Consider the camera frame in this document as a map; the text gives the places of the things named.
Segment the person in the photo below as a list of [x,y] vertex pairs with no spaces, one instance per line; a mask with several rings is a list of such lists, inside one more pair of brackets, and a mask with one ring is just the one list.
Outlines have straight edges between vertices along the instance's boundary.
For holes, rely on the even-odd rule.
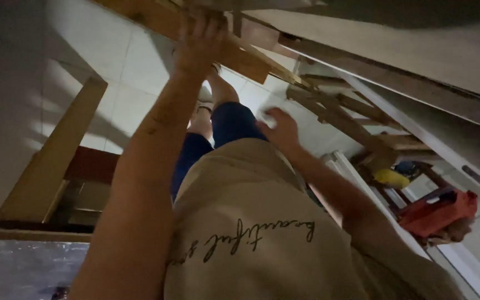
[[[462,298],[367,196],[301,147],[287,113],[267,111],[273,128],[256,123],[212,67],[226,24],[183,15],[175,71],[119,158],[69,298]],[[212,113],[195,108],[204,80]]]

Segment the beige t-shirt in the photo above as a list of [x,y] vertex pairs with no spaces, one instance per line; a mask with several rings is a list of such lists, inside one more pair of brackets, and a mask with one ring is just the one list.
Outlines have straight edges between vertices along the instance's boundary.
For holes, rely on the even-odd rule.
[[166,299],[461,298],[434,262],[352,243],[262,140],[202,157],[174,211]]

